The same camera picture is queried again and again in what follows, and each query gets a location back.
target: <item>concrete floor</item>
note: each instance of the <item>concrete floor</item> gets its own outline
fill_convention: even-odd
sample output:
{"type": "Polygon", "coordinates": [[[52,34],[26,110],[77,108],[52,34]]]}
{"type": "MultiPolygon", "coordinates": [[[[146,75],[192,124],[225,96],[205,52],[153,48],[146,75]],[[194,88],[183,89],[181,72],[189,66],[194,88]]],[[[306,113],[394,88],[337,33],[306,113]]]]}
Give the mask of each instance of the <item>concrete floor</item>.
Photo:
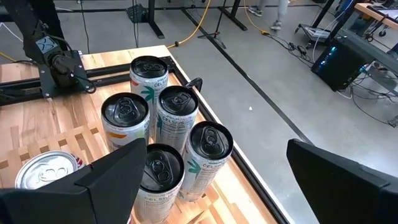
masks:
{"type": "MultiPolygon", "coordinates": [[[[269,4],[276,5],[276,2],[270,0],[269,4]]],[[[58,7],[80,8],[73,1],[56,3],[58,7]]],[[[296,4],[312,2],[302,0],[296,4]]],[[[166,1],[157,2],[157,7],[189,5],[190,1],[172,0],[171,4],[166,1]]],[[[211,5],[220,6],[222,1],[213,0],[211,5]]],[[[227,5],[231,6],[232,1],[228,0],[227,5]]],[[[84,2],[85,9],[129,6],[130,1],[84,2]]],[[[205,4],[197,1],[197,6],[205,4]]],[[[318,10],[317,6],[290,7],[278,36],[295,44],[305,45],[307,40],[302,31],[294,34],[294,30],[298,23],[310,24],[318,10]]],[[[189,11],[197,19],[198,14],[203,14],[202,9],[189,11]]],[[[275,20],[276,8],[267,7],[263,14],[262,18],[252,17],[252,20],[267,29],[275,20]]],[[[207,32],[215,30],[219,15],[217,9],[208,11],[203,24],[207,32]]],[[[87,53],[81,14],[59,16],[65,38],[70,45],[87,53]]],[[[91,53],[135,47],[133,25],[124,12],[87,13],[85,17],[91,53]]],[[[226,17],[221,22],[221,38],[227,46],[227,53],[314,145],[398,176],[398,167],[395,166],[398,160],[394,142],[396,129],[378,123],[360,112],[352,100],[332,92],[307,66],[250,26],[242,9],[238,11],[237,18],[247,25],[246,32],[226,17]]],[[[333,19],[331,14],[327,14],[320,27],[327,26],[333,19]]],[[[165,39],[159,40],[148,24],[139,24],[140,47],[170,45],[176,40],[186,38],[195,28],[179,10],[156,11],[155,20],[165,34],[165,39]]],[[[21,36],[14,24],[7,25],[21,36]]],[[[0,51],[16,59],[24,58],[22,44],[3,27],[0,29],[0,36],[0,51]]],[[[385,37],[377,39],[392,47],[397,37],[397,32],[388,30],[385,37]]],[[[388,50],[377,42],[374,44],[388,50]]],[[[297,134],[208,40],[195,37],[171,51],[190,78],[202,77],[202,94],[207,102],[232,132],[236,142],[295,223],[317,223],[285,157],[287,141],[299,138],[297,134]]],[[[315,56],[320,52],[322,48],[315,51],[315,56]]],[[[0,58],[0,63],[8,61],[0,58]]],[[[381,86],[370,79],[363,84],[383,91],[381,86]]],[[[360,88],[355,88],[355,93],[373,97],[360,88]]],[[[356,98],[356,102],[368,113],[384,121],[398,114],[398,105],[389,100],[356,98]]]]}

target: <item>sneaker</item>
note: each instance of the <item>sneaker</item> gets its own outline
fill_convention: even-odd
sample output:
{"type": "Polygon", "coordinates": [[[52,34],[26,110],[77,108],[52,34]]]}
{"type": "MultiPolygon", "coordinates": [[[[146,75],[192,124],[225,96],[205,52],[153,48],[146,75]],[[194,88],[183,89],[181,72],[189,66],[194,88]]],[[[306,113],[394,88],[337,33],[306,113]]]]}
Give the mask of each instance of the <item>sneaker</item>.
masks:
{"type": "Polygon", "coordinates": [[[275,22],[272,24],[272,26],[271,26],[271,29],[272,29],[273,31],[281,30],[281,28],[282,28],[282,22],[281,22],[281,21],[275,21],[275,22]]]}
{"type": "Polygon", "coordinates": [[[249,6],[248,12],[258,17],[262,16],[262,10],[260,10],[257,6],[249,6]]]}

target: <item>computer tower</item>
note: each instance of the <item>computer tower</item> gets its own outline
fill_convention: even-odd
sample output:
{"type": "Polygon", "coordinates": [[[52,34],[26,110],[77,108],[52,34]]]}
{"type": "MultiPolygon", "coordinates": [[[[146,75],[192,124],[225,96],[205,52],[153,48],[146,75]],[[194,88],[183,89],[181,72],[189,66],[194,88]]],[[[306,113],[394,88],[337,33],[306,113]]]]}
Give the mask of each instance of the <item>computer tower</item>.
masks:
{"type": "Polygon", "coordinates": [[[317,74],[333,91],[344,90],[365,69],[366,60],[343,39],[333,39],[329,47],[312,65],[317,74]]]}

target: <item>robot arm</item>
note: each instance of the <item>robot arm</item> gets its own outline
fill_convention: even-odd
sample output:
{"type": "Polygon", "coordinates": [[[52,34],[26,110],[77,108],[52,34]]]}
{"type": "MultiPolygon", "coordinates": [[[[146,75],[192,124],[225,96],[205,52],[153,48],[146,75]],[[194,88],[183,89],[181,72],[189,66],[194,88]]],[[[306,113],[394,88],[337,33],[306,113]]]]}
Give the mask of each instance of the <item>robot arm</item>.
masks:
{"type": "Polygon", "coordinates": [[[78,52],[73,51],[62,38],[52,0],[1,2],[23,35],[26,56],[38,64],[42,94],[45,98],[72,90],[85,90],[88,93],[95,91],[95,86],[87,80],[78,52]],[[45,18],[52,27],[40,20],[40,17],[45,18]]]}

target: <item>energy drink can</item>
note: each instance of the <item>energy drink can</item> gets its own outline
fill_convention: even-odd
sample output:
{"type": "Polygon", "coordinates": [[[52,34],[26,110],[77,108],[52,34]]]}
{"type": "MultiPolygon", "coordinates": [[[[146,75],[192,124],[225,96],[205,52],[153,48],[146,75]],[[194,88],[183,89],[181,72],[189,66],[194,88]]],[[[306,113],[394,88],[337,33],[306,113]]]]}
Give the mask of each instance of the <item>energy drink can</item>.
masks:
{"type": "Polygon", "coordinates": [[[165,144],[151,144],[134,211],[141,223],[166,221],[184,179],[180,153],[165,144]]]}
{"type": "Polygon", "coordinates": [[[185,145],[185,178],[178,196],[188,202],[200,198],[229,159],[232,149],[232,135],[224,126],[211,121],[196,124],[185,145]]]}
{"type": "Polygon", "coordinates": [[[84,166],[76,157],[63,151],[49,151],[33,157],[19,170],[15,188],[37,189],[61,179],[84,166]]]}
{"type": "Polygon", "coordinates": [[[135,58],[130,66],[131,92],[142,96],[150,111],[149,137],[155,138],[156,107],[160,92],[167,87],[167,64],[153,56],[135,58]]]}
{"type": "Polygon", "coordinates": [[[159,95],[156,143],[168,144],[182,154],[198,112],[198,97],[189,88],[169,86],[159,95]]]}
{"type": "Polygon", "coordinates": [[[102,104],[101,119],[111,152],[137,138],[145,138],[148,144],[149,109],[141,96],[133,93],[110,96],[102,104]]]}

